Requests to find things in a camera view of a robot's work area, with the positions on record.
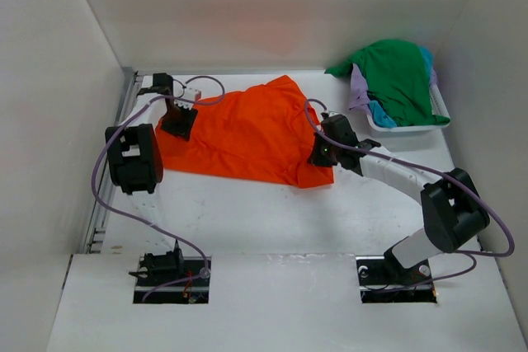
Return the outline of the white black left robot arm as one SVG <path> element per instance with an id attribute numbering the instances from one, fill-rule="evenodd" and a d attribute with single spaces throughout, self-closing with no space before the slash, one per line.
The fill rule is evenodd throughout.
<path id="1" fill-rule="evenodd" d="M 123 129 L 107 150 L 111 180 L 129 198 L 135 215 L 163 230 L 168 225 L 157 187 L 163 180 L 163 161 L 156 127 L 187 141 L 197 117 L 193 103 L 201 91 L 166 73 L 155 73 L 149 87 L 141 87 Z"/>

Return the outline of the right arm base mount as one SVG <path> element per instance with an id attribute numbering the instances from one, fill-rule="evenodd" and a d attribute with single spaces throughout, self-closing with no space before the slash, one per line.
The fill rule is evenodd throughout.
<path id="1" fill-rule="evenodd" d="M 437 303 L 428 260 L 391 274 L 383 256 L 357 256 L 356 268 L 363 303 Z"/>

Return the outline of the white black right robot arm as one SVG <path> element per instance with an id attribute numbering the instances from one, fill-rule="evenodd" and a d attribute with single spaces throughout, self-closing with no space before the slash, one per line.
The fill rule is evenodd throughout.
<path id="1" fill-rule="evenodd" d="M 454 253 L 490 223 L 488 212 L 476 200 L 469 174 L 455 168 L 445 175 L 406 167 L 380 143 L 360 141 L 348 118 L 324 111 L 314 133 L 309 164 L 352 171 L 382 182 L 420 204 L 423 226 L 384 253 L 382 274 L 389 284 L 407 286 L 411 273 L 434 256 Z"/>

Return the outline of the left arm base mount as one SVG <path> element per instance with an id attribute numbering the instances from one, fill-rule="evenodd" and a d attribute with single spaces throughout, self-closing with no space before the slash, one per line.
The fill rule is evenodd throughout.
<path id="1" fill-rule="evenodd" d="M 133 303 L 208 304 L 210 278 L 200 274 L 204 263 L 201 257 L 185 257 L 177 242 L 163 254 L 145 253 L 129 272 L 135 279 Z"/>

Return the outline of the orange t shirt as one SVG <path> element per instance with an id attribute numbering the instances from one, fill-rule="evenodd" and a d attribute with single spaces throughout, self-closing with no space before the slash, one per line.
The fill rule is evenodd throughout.
<path id="1" fill-rule="evenodd" d="M 315 110 L 288 76 L 229 92 L 218 104 L 204 100 L 189 140 L 156 128 L 163 166 L 206 176 L 292 185 L 331 185 L 330 167 L 309 164 Z"/>

